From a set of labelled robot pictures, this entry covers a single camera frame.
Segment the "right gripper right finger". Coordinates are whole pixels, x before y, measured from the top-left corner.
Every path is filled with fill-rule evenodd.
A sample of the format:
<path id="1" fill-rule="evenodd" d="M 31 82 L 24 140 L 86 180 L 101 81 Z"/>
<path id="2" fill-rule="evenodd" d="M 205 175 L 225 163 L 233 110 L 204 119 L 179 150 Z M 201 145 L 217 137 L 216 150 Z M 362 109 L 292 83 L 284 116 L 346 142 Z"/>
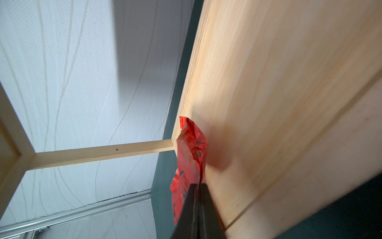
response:
<path id="1" fill-rule="evenodd" d="M 207 184 L 198 190 L 198 239 L 226 239 Z"/>

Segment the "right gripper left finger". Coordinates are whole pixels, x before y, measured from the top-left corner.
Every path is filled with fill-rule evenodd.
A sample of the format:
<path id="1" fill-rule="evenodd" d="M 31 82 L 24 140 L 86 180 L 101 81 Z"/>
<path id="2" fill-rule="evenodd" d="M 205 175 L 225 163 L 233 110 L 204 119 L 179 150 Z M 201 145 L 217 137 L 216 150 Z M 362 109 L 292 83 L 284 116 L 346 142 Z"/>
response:
<path id="1" fill-rule="evenodd" d="M 182 211 L 171 239 L 197 239 L 198 238 L 198 184 L 191 184 L 184 200 Z"/>

